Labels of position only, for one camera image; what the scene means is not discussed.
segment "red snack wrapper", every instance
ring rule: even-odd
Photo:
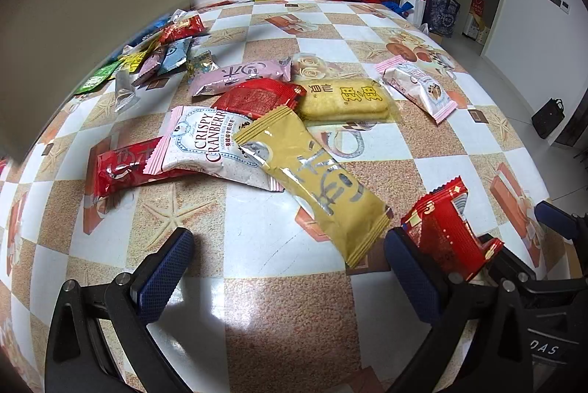
[[[223,94],[212,107],[257,119],[281,105],[294,109],[305,94],[306,89],[293,83],[271,78],[250,79]]]
[[[466,201],[467,188],[458,177],[421,197],[401,222],[419,250],[431,256],[443,272],[457,272],[469,280],[504,242],[480,243],[463,215]]]
[[[161,44],[171,43],[179,39],[187,38],[188,36],[197,36],[199,33],[206,31],[206,27],[202,23],[199,15],[194,15],[190,18],[179,19],[167,25],[159,37]]]
[[[98,155],[94,183],[95,198],[107,197],[117,190],[140,186],[151,181],[194,174],[194,171],[185,169],[172,169],[157,175],[143,174],[147,159],[160,139],[156,137]]]

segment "checkered tablecloth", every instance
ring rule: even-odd
[[[421,53],[419,65],[461,100],[461,109],[442,124],[435,126],[395,93],[402,114],[397,124],[310,131],[392,206],[397,221],[418,197],[461,176],[469,190],[465,214],[474,233],[502,238],[533,265],[489,186],[504,163],[534,203],[549,194],[490,96],[439,45],[381,5],[294,3],[202,10],[211,30],[202,47],[221,66],[305,52],[337,63],[347,74],[372,78],[378,76],[374,65],[393,56],[387,43]],[[377,13],[370,13],[369,6]],[[291,35],[265,21],[283,13],[318,29]],[[169,109],[190,104],[187,86],[186,73],[160,79],[139,89],[140,102],[120,115],[114,112],[114,82],[80,96],[64,107],[22,165],[10,163],[3,170],[0,329],[14,365],[34,391],[41,391],[61,284],[68,278],[81,285],[110,282],[157,250],[178,223],[195,234],[198,253],[150,331],[190,388],[320,393],[360,366],[371,366],[390,384],[429,326],[418,321],[393,272],[346,276],[330,242],[316,242],[294,222],[299,207],[288,193],[206,175],[177,178],[121,193],[85,233],[90,148],[103,139],[117,147],[156,137]],[[215,99],[198,103],[209,106]],[[488,123],[475,122],[468,109],[481,112]],[[20,240],[7,249],[10,211],[23,198]],[[565,275],[563,244],[544,237],[540,249],[538,277]],[[11,269],[8,255],[13,256]],[[123,377],[139,388],[108,322],[104,330]]]

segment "yellow snack wrapper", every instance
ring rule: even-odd
[[[287,106],[273,109],[233,139],[296,198],[349,267],[388,226],[392,209],[320,147]]]
[[[296,112],[307,125],[337,122],[397,122],[401,114],[390,94],[369,78],[297,82],[306,96]]]

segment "white paper bag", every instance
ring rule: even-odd
[[[408,10],[406,21],[415,26],[420,26],[423,22],[424,6],[427,4],[427,0],[401,0],[400,6],[406,2],[414,6],[414,8]]]

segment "tiled floor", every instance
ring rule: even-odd
[[[509,119],[541,173],[553,203],[570,214],[588,212],[588,172],[578,159],[573,159],[578,149],[550,146],[537,135],[531,125],[531,113],[492,66],[480,57],[481,44],[463,35],[454,35],[444,38],[442,46],[481,84]]]

